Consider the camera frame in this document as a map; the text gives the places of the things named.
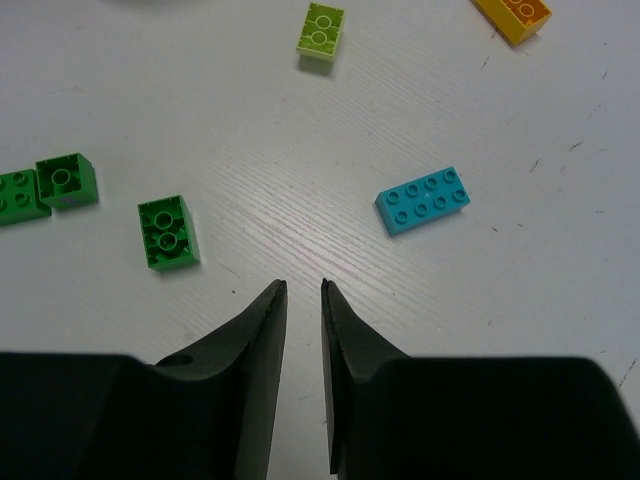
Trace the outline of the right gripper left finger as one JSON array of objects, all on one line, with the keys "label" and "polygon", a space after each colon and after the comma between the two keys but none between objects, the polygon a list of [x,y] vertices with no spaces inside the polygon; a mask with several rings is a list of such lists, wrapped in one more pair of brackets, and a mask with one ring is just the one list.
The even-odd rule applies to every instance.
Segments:
[{"label": "right gripper left finger", "polygon": [[5,479],[263,479],[287,320],[272,282],[210,334],[147,364],[126,355],[5,353]]}]

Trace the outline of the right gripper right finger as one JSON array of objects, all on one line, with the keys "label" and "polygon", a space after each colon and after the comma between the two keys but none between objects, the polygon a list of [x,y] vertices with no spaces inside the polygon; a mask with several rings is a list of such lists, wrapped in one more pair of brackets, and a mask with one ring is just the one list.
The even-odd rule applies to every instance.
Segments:
[{"label": "right gripper right finger", "polygon": [[340,479],[635,479],[639,436],[580,357],[412,357],[321,286],[330,471]]}]

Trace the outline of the lime green lego brick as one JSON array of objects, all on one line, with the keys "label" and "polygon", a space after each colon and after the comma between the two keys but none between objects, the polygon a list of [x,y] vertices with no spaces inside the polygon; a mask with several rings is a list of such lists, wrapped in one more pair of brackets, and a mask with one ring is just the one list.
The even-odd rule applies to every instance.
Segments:
[{"label": "lime green lego brick", "polygon": [[333,63],[339,49],[344,19],[344,9],[311,2],[297,41],[297,53]]}]

